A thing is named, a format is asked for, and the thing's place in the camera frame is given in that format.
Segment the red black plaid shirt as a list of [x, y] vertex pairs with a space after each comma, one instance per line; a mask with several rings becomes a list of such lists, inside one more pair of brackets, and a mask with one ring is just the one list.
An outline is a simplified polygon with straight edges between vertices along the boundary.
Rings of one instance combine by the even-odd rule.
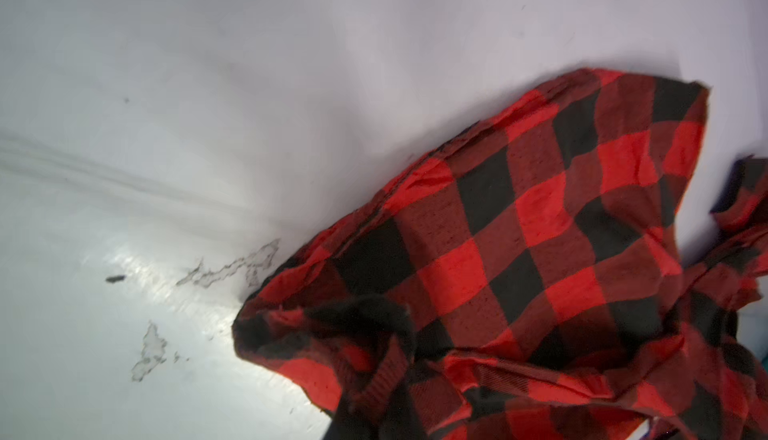
[[738, 313], [767, 272], [767, 162], [739, 160], [684, 266], [674, 222], [709, 92], [575, 70], [318, 233], [236, 316], [236, 355], [330, 439], [763, 439]]

